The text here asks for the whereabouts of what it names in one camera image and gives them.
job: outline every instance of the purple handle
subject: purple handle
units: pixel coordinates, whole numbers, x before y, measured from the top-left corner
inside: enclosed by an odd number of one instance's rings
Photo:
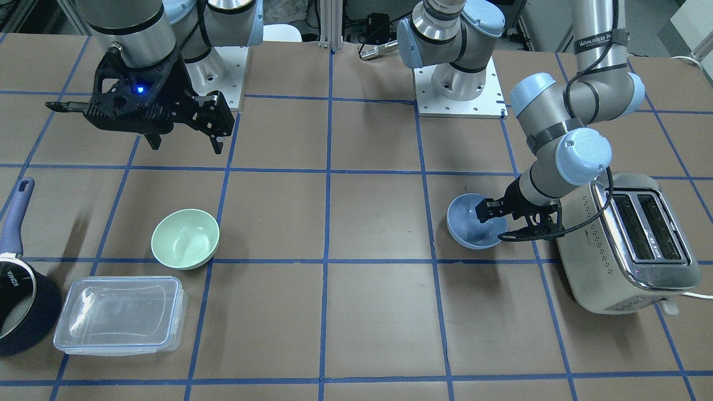
[[[2,228],[2,234],[0,234],[0,253],[22,255],[20,228],[34,188],[35,180],[32,178],[23,178],[15,187],[12,202],[10,202],[10,208],[8,208],[7,219]]]

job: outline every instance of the white mounting plate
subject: white mounting plate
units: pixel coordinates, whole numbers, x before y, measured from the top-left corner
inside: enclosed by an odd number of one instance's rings
[[[225,62],[225,76],[219,81],[207,83],[197,92],[199,95],[204,96],[211,91],[221,91],[230,110],[240,111],[242,109],[245,72],[250,48],[229,46],[216,47],[215,50]]]
[[[436,66],[414,69],[414,87],[419,115],[423,117],[500,118],[508,115],[505,98],[500,88],[498,73],[491,58],[488,61],[486,85],[483,92],[471,101],[455,101],[437,93],[431,85]]]

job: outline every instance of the white power cord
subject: white power cord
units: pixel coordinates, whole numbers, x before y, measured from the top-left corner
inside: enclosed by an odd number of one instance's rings
[[[701,62],[698,61],[698,60],[696,60],[696,59],[694,59],[693,57],[688,57],[688,56],[674,56],[674,57],[672,57],[672,59],[679,59],[679,60],[687,60],[687,61],[690,61],[690,62],[692,62],[693,64],[697,65],[698,68],[701,69],[701,71],[703,71],[703,65],[701,65]]]
[[[702,294],[696,294],[696,293],[683,293],[681,295],[686,295],[688,297],[693,297],[693,298],[701,298],[702,300],[713,300],[713,295],[702,295]]]

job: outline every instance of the toaster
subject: toaster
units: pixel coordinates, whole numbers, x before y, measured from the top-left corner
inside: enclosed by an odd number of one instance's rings
[[[700,284],[701,270],[670,203],[651,177],[612,176],[610,207],[590,225],[558,238],[577,303],[594,313],[633,313],[659,303],[676,315],[672,297]],[[605,174],[562,199],[562,222],[572,227],[602,210]]]

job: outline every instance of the toaster slot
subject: toaster slot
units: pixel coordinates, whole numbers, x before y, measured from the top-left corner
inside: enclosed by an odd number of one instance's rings
[[[624,230],[627,235],[627,243],[632,248],[636,259],[651,260],[654,258],[654,253],[649,246],[649,238],[644,231],[644,228],[639,219],[634,203],[629,195],[624,193],[615,193],[612,197],[614,204],[619,212],[619,218],[624,225]]]
[[[638,195],[639,203],[644,211],[644,215],[654,233],[656,243],[659,246],[662,257],[666,260],[682,259],[680,252],[677,249],[675,239],[671,234],[667,221],[656,202],[656,198],[652,195]]]

